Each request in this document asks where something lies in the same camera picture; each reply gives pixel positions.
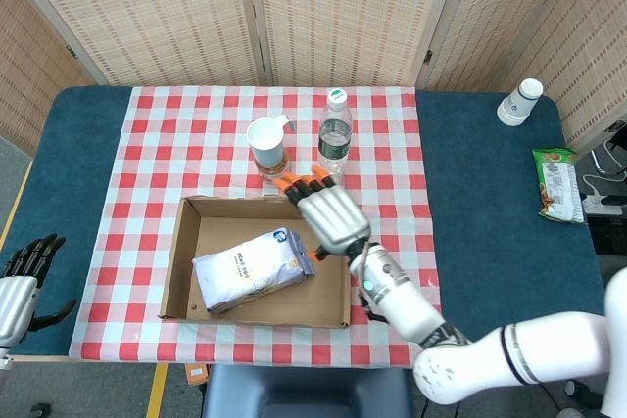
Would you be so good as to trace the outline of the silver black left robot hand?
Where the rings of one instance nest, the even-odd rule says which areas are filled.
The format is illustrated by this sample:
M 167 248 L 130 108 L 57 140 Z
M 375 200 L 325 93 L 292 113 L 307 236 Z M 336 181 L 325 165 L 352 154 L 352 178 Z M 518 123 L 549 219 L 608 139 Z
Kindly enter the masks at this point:
M 15 251 L 1 269 L 1 350 L 8 352 L 28 332 L 56 325 L 73 311 L 77 299 L 70 299 L 61 310 L 36 317 L 40 290 L 65 237 L 52 233 L 31 241 Z

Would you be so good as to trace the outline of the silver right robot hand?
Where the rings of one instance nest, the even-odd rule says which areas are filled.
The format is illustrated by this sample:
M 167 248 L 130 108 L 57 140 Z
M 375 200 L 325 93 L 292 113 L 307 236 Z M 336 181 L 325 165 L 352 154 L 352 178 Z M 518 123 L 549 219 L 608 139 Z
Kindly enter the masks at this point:
M 298 209 L 320 242 L 309 258 L 324 260 L 337 255 L 353 261 L 369 244 L 369 221 L 328 171 L 314 165 L 312 173 L 286 171 L 274 178 L 273 184 Z

